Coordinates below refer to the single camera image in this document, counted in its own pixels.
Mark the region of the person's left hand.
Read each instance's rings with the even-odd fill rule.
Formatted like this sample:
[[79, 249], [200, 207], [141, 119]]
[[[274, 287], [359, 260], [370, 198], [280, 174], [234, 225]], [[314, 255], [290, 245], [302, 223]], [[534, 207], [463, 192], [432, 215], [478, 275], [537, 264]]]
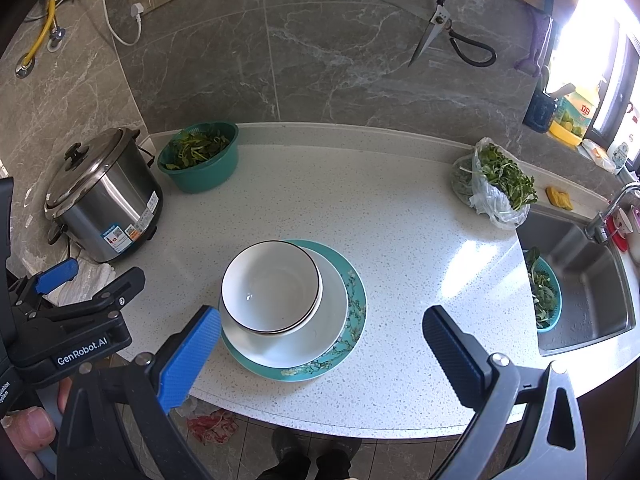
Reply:
[[[50, 471], [38, 453], [43, 451], [49, 465], [52, 465], [54, 455], [50, 445], [55, 440], [56, 428], [51, 415], [41, 406], [34, 388], [26, 388], [12, 405], [12, 411], [1, 419], [1, 425], [15, 448], [14, 452], [1, 449], [1, 478], [54, 479], [55, 467]], [[19, 474], [11, 476], [6, 473], [6, 464], [12, 460], [12, 456], [17, 455], [25, 466]]]

